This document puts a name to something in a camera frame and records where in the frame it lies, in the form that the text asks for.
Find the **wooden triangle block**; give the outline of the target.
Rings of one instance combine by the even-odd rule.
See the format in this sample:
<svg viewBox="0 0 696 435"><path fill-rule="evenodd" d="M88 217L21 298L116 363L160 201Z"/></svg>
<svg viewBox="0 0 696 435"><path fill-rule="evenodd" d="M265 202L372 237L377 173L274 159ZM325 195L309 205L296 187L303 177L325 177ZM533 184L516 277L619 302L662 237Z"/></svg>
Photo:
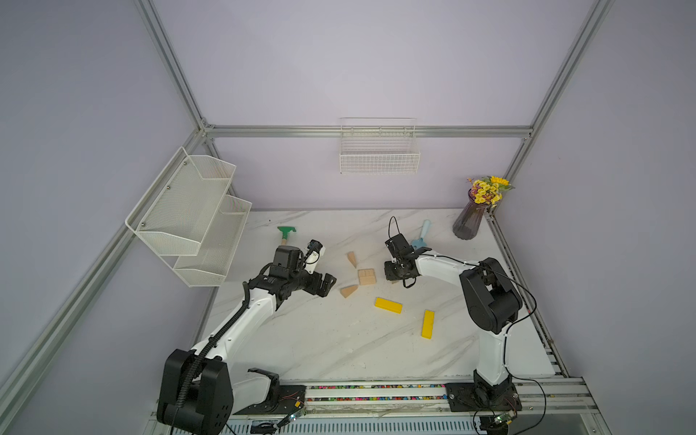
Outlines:
<svg viewBox="0 0 696 435"><path fill-rule="evenodd" d="M355 256L355 253L353 253L353 251L351 251L347 254L347 258L348 258L349 262L353 265L353 267L357 268L358 262L357 262L357 258Z"/></svg>
<svg viewBox="0 0 696 435"><path fill-rule="evenodd" d="M344 298L348 298L350 295L353 295L353 293L359 288L359 286L354 285L354 286L346 286L340 289L340 294Z"/></svg>

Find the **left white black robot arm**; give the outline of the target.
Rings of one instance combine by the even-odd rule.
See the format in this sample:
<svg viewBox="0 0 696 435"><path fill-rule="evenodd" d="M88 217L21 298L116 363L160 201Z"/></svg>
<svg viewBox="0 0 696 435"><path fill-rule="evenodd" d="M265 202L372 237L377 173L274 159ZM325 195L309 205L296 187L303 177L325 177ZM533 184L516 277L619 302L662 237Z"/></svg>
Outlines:
<svg viewBox="0 0 696 435"><path fill-rule="evenodd" d="M281 400L276 373L251 368L235 380L237 352L295 291L327 297L336 283L315 270L324 246L311 240L306 250L281 245L273 260L243 282L236 310L190 350L174 350L165 362L156 418L171 430L219 434L240 411L275 411Z"/></svg>

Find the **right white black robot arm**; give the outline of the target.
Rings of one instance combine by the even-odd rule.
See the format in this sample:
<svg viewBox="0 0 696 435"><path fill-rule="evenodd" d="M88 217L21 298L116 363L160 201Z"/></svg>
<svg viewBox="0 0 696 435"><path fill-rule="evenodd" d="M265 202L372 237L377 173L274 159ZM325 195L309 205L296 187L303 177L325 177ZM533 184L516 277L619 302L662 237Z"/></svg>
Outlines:
<svg viewBox="0 0 696 435"><path fill-rule="evenodd" d="M509 386L505 328L518 321L523 301L498 260L465 262L430 248L414 248L402 234L387 239L385 246L391 255L384 263L388 281L410 288L419 277L432 277L460 288L469 317L480 328L474 380L490 389Z"/></svg>

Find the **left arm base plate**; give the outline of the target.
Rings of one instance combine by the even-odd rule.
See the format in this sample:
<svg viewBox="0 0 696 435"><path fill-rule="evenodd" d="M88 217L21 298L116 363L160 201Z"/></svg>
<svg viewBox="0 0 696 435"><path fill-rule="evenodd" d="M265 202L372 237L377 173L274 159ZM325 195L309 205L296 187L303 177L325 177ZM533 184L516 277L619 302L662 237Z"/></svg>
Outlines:
<svg viewBox="0 0 696 435"><path fill-rule="evenodd" d="M264 402L250 405L235 415L287 415L303 407L305 402L305 385L281 384L271 388Z"/></svg>

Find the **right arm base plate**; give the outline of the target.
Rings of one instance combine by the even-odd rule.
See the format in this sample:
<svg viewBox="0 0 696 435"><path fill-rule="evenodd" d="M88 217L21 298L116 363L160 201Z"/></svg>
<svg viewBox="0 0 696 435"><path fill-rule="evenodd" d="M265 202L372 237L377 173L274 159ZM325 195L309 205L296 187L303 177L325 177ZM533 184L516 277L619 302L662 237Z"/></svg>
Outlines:
<svg viewBox="0 0 696 435"><path fill-rule="evenodd" d="M453 413L522 410L517 389L510 382L495 387L474 382L451 382L445 384L445 389Z"/></svg>

